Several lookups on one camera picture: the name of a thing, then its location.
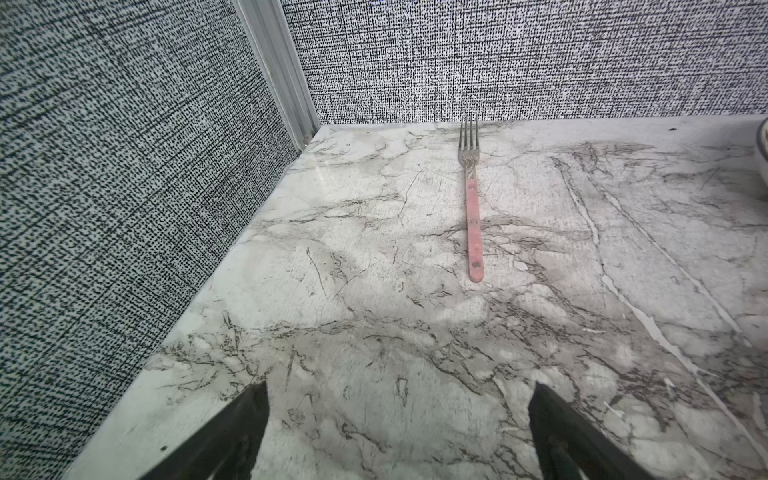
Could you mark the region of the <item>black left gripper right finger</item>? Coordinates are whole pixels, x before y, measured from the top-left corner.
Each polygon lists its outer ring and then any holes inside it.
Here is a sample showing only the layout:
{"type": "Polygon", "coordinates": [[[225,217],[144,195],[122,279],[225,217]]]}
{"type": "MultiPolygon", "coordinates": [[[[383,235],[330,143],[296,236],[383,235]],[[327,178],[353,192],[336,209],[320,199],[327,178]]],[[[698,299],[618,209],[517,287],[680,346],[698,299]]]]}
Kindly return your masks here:
{"type": "Polygon", "coordinates": [[[548,385],[538,383],[528,404],[529,425],[545,479],[649,479],[548,385]]]}

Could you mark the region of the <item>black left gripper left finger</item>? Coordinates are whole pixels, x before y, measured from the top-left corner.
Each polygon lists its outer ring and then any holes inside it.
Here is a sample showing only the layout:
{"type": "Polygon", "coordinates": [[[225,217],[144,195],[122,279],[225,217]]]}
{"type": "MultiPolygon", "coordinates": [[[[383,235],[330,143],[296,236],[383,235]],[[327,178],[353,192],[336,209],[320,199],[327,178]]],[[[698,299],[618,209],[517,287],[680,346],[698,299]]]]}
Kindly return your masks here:
{"type": "Polygon", "coordinates": [[[251,384],[143,477],[249,479],[269,414],[267,384],[251,384]]]}

